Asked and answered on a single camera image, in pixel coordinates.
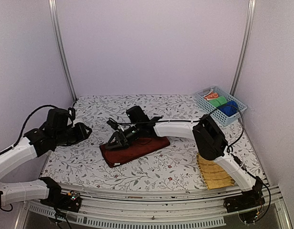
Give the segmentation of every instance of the white wall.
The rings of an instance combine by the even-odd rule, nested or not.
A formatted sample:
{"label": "white wall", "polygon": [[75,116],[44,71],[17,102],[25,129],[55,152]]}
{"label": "white wall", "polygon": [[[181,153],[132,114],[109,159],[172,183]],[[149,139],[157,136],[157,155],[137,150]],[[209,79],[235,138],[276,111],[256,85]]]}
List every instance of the white wall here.
{"label": "white wall", "polygon": [[229,90],[248,1],[60,0],[77,94],[191,94]]}
{"label": "white wall", "polygon": [[294,227],[294,0],[257,1],[236,96],[246,130]]}
{"label": "white wall", "polygon": [[[51,25],[48,1],[0,0],[0,151],[17,139],[31,111],[40,105],[71,105]],[[39,127],[47,109],[29,121]],[[17,168],[3,181],[38,178],[44,157]],[[0,211],[0,229],[14,226],[17,208]]]}

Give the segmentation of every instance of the metal pole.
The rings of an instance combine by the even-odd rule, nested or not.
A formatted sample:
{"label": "metal pole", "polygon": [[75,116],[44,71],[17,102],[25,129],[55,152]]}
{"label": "metal pole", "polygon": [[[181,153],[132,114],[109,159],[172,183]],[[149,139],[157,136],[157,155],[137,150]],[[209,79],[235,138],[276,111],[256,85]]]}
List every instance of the metal pole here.
{"label": "metal pole", "polygon": [[69,67],[67,65],[66,56],[65,56],[65,52],[64,52],[64,47],[63,47],[63,43],[62,43],[62,36],[61,36],[61,31],[60,31],[60,26],[59,26],[57,7],[56,7],[56,0],[49,0],[49,6],[50,6],[50,12],[51,12],[52,26],[53,26],[54,34],[55,34],[55,37],[56,37],[56,42],[57,42],[58,51],[59,51],[59,54],[60,54],[61,63],[62,63],[62,66],[63,66],[65,79],[66,79],[67,86],[69,88],[71,97],[72,97],[73,101],[75,102],[77,100],[77,95],[76,95],[74,85],[73,85],[72,80],[71,80],[70,70],[69,70]]}
{"label": "metal pole", "polygon": [[235,76],[233,78],[232,88],[230,91],[230,94],[232,96],[235,95],[236,90],[237,90],[237,86],[238,86],[238,83],[240,80],[240,75],[241,75],[241,71],[242,71],[242,67],[243,67],[243,63],[244,63],[244,59],[245,59],[245,53],[247,50],[248,40],[249,40],[249,37],[251,34],[252,25],[253,25],[253,15],[255,12],[255,4],[256,4],[255,0],[249,0],[243,43],[242,43],[242,47],[241,47],[241,52],[240,52]]}

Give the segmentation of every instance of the brown cloth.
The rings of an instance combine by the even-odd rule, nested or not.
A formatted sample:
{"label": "brown cloth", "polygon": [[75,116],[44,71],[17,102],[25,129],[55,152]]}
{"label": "brown cloth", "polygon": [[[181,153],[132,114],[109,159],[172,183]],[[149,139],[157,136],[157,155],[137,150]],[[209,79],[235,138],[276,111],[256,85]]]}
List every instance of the brown cloth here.
{"label": "brown cloth", "polygon": [[132,142],[127,149],[108,150],[104,145],[99,146],[102,156],[110,168],[123,165],[156,150],[170,145],[166,137],[139,138]]}

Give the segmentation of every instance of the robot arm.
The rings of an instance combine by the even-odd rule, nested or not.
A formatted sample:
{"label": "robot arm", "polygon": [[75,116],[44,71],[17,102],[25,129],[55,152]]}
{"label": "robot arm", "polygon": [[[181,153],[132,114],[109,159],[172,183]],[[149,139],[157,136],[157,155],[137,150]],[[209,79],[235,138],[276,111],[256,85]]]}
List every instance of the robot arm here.
{"label": "robot arm", "polygon": [[221,153],[215,153],[215,150],[211,151],[213,149],[212,145],[205,145],[207,137],[209,137],[208,139],[212,138],[211,136],[203,136],[204,133],[202,128],[200,128],[201,126],[203,126],[203,124],[197,125],[196,123],[187,122],[156,123],[154,126],[154,131],[158,137],[174,136],[195,140],[199,149],[199,153],[204,159],[211,160],[220,165],[235,180],[242,191],[252,190],[256,180],[247,174],[244,163],[242,163],[240,160],[239,162],[236,162],[237,159],[235,159],[226,151],[227,142],[224,141],[225,138],[221,139],[222,146],[218,149],[219,151],[222,151],[220,150],[220,148],[222,148],[223,151]]}
{"label": "robot arm", "polygon": [[199,122],[194,121],[158,121],[161,117],[149,119],[139,106],[126,111],[132,127],[127,130],[118,128],[118,123],[109,120],[107,123],[117,130],[106,144],[106,148],[117,150],[127,148],[131,142],[143,136],[174,136],[195,140],[199,154],[206,160],[220,165],[238,184],[241,196],[226,198],[224,206],[228,212],[252,208],[264,204],[262,180],[252,177],[246,171],[239,158],[227,152],[228,143],[223,132],[215,121],[205,114]]}
{"label": "robot arm", "polygon": [[[16,146],[0,155],[0,179],[21,164],[40,157],[49,150],[54,151],[57,146],[74,145],[87,139],[90,134],[89,127],[75,120],[73,108],[51,109],[41,128],[25,133]],[[0,183],[0,208],[30,199],[43,199],[44,204],[53,207],[64,197],[61,187],[49,177],[32,182]],[[70,194],[69,197],[75,201],[69,202],[67,207],[77,211],[80,199],[76,193]]]}

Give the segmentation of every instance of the blue basket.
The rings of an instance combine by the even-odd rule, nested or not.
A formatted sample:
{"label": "blue basket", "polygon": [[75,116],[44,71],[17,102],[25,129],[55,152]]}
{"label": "blue basket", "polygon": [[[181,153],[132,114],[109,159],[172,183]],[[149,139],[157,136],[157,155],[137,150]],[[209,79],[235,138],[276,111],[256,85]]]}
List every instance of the blue basket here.
{"label": "blue basket", "polygon": [[[198,91],[194,94],[196,96],[197,101],[198,101],[198,105],[201,108],[203,108],[207,113],[210,113],[211,111],[213,111],[216,108],[215,106],[210,104],[206,99],[203,98],[203,96],[208,94],[211,90],[213,90],[214,93],[218,93],[219,96],[224,96],[228,102],[231,100],[235,101],[242,114],[246,110],[247,107],[243,103],[241,103],[239,100],[237,100],[235,97],[231,96],[226,91],[222,90],[221,88],[219,88],[217,86],[212,86],[210,88]],[[234,122],[235,120],[237,120],[238,118],[241,117],[239,112],[228,117],[226,114],[224,114],[220,110],[215,111],[211,116],[213,118],[215,118],[223,126],[227,126],[230,123]]]}

